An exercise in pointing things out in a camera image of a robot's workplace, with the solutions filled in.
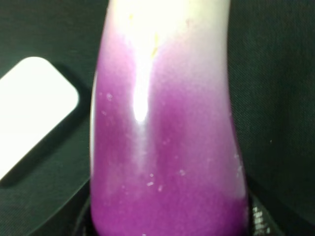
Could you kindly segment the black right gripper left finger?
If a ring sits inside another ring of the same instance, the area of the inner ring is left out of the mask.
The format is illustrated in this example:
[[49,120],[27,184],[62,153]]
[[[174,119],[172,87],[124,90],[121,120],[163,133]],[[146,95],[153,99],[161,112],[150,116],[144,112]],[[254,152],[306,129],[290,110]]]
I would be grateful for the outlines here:
[[94,236],[95,228],[91,215],[91,200],[90,197],[84,202],[83,207],[78,215],[73,233],[73,236]]

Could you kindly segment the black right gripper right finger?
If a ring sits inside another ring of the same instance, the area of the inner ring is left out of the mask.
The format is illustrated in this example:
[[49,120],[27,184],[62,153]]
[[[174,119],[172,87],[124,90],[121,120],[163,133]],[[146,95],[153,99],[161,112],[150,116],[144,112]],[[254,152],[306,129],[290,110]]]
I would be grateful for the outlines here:
[[275,223],[269,211],[255,196],[249,196],[250,202],[250,235],[251,236],[282,236],[283,232]]

